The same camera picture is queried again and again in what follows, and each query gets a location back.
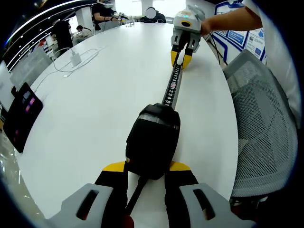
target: poster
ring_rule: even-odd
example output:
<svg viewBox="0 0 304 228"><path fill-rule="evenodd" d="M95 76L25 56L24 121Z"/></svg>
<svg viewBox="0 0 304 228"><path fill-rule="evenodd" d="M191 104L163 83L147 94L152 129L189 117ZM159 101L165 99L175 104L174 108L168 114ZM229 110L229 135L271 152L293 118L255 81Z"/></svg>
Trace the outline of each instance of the poster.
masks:
<svg viewBox="0 0 304 228"><path fill-rule="evenodd" d="M228 38L238 43L240 46L243 46L245 43L245 38L247 31L229 31Z"/></svg>
<svg viewBox="0 0 304 228"><path fill-rule="evenodd" d="M249 31L248 39L246 42L246 49L254 54L255 57L261 59L264 48L265 41L263 28Z"/></svg>

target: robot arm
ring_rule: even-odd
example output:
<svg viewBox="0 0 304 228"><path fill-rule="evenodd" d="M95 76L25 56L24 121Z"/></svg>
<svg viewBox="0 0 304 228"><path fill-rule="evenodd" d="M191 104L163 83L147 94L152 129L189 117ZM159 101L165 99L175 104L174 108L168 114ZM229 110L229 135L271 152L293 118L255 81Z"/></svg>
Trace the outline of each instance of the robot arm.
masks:
<svg viewBox="0 0 304 228"><path fill-rule="evenodd" d="M175 65L181 50L185 49L182 69L185 69L192 59L192 54L199 48L200 27L205 20L205 13L196 6L188 5L178 12L173 19L173 36L171 38L171 63Z"/></svg>

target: person sitting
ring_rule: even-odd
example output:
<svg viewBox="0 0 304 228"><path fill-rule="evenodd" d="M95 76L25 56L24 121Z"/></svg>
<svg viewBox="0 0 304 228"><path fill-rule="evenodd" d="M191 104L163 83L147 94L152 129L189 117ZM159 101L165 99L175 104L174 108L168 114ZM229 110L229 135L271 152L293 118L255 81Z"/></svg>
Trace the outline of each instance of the person sitting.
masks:
<svg viewBox="0 0 304 228"><path fill-rule="evenodd" d="M78 43L78 44L92 35L92 31L89 28L78 25L76 29L79 32L76 35L76 40L75 40L76 43Z"/></svg>
<svg viewBox="0 0 304 228"><path fill-rule="evenodd" d="M141 18L143 23L166 23L165 15L159 13L154 7L149 7L146 10L146 16Z"/></svg>

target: human arm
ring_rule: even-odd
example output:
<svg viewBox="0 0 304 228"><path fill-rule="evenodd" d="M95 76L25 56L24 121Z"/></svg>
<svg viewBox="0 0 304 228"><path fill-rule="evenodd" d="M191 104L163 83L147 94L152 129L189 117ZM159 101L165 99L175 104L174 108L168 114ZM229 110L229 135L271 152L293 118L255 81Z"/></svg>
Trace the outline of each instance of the human arm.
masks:
<svg viewBox="0 0 304 228"><path fill-rule="evenodd" d="M213 31L249 31L261 27L261 18L248 7L242 7L230 13L207 18L201 24L200 33L204 36Z"/></svg>
<svg viewBox="0 0 304 228"><path fill-rule="evenodd" d="M112 21L118 21L117 18L115 18L115 17L100 16L100 13L94 13L94 18L95 18L95 20L98 20L98 21L111 20L111 18L113 18Z"/></svg>

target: mesh chair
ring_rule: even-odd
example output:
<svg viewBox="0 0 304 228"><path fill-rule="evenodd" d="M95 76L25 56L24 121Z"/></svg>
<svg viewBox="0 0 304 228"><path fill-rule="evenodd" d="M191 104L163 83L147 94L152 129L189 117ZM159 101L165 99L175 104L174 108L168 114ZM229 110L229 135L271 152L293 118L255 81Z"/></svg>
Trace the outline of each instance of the mesh chair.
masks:
<svg viewBox="0 0 304 228"><path fill-rule="evenodd" d="M237 117L238 163L232 197L267 195L288 181L297 133L287 98L270 70L248 50L225 69Z"/></svg>

